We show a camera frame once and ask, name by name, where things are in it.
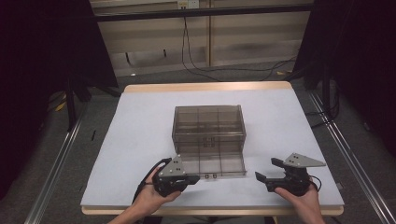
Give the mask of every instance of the person's left hand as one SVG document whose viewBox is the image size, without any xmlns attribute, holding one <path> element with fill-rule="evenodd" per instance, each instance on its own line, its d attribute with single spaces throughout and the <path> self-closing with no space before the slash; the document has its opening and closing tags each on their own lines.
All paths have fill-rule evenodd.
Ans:
<svg viewBox="0 0 396 224">
<path fill-rule="evenodd" d="M 157 211 L 163 203 L 169 203 L 172 202 L 175 198 L 177 198 L 181 192 L 176 191 L 171 194 L 169 194 L 166 197 L 161 196 L 155 189 L 154 186 L 152 186 L 152 177 L 154 174 L 159 170 L 159 167 L 157 167 L 146 179 L 147 185 L 142 188 L 142 191 L 139 193 L 139 195 L 136 197 L 136 200 L 132 204 L 133 206 L 136 206 L 136 209 L 139 209 L 145 216 L 151 215 L 155 211 Z"/>
<path fill-rule="evenodd" d="M 140 218 L 153 214 L 161 207 L 161 205 L 163 205 L 163 203 L 172 202 L 181 194 L 180 191 L 176 191 L 166 197 L 163 197 L 155 190 L 154 186 L 150 183 L 152 183 L 152 177 L 158 169 L 159 167 L 157 167 L 146 179 L 146 183 L 148 184 L 142 188 L 139 195 L 134 200 L 134 203 L 109 223 L 135 223 Z"/>
</svg>

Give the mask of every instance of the transparent plastic box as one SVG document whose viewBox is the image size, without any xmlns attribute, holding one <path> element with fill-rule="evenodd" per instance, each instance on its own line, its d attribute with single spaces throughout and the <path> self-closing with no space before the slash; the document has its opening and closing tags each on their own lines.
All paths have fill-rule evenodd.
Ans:
<svg viewBox="0 0 396 224">
<path fill-rule="evenodd" d="M 172 138 L 188 174 L 204 178 L 246 174 L 241 105 L 177 106 Z"/>
</svg>

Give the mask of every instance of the hand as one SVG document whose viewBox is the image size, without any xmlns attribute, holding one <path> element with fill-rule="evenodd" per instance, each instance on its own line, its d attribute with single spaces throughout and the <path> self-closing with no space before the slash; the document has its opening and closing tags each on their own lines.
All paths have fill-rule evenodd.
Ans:
<svg viewBox="0 0 396 224">
<path fill-rule="evenodd" d="M 145 187 L 143 187 L 142 191 L 136 197 L 136 200 L 132 205 L 136 206 L 143 214 L 146 216 L 151 215 L 155 211 L 157 211 L 163 203 L 172 202 L 175 198 L 177 198 L 181 192 L 176 191 L 165 198 L 161 196 L 152 186 L 152 177 L 159 170 L 157 167 L 146 179 L 146 183 L 148 183 Z"/>
<path fill-rule="evenodd" d="M 297 197 L 282 188 L 276 188 L 275 193 L 289 201 L 294 206 L 297 215 L 304 223 L 325 223 L 320 213 L 318 192 L 313 185 L 310 185 L 308 192 L 301 197 Z"/>
<path fill-rule="evenodd" d="M 152 183 L 152 177 L 158 169 L 159 167 L 149 175 L 146 179 L 146 183 Z M 140 191 L 134 203 L 109 222 L 109 224 L 134 223 L 142 217 L 153 214 L 161 205 L 172 202 L 180 194 L 180 191 L 176 191 L 164 198 L 154 189 L 154 186 L 147 184 L 142 188 L 142 191 Z"/>
</svg>

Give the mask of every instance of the white table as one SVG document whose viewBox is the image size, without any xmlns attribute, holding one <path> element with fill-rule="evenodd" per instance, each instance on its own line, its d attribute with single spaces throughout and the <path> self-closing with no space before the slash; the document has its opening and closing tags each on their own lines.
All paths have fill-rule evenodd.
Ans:
<svg viewBox="0 0 396 224">
<path fill-rule="evenodd" d="M 271 178 L 284 170 L 271 158 L 292 152 L 325 161 L 294 90 L 288 82 L 231 82 L 132 85 L 120 98 L 81 201 L 87 215 L 119 214 L 129 206 L 137 185 L 153 164 L 176 155 L 172 125 L 177 105 L 241 105 L 247 130 L 247 175 L 201 179 L 158 216 L 282 216 L 291 205 L 267 192 L 257 171 Z M 344 202 L 327 166 L 308 168 L 319 177 L 324 216 L 341 215 Z"/>
</svg>

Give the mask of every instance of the black curtain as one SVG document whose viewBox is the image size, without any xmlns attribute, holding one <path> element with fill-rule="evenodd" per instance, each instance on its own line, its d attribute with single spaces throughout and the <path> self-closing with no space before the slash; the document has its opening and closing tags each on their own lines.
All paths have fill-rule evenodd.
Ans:
<svg viewBox="0 0 396 224">
<path fill-rule="evenodd" d="M 98 25 L 78 16 L 93 16 L 88 0 L 0 1 L 0 198 L 35 148 L 51 94 L 70 77 L 117 87 Z"/>
<path fill-rule="evenodd" d="M 316 0 L 294 66 L 314 89 L 329 68 L 346 98 L 396 156 L 396 4 L 390 0 Z"/>
</svg>

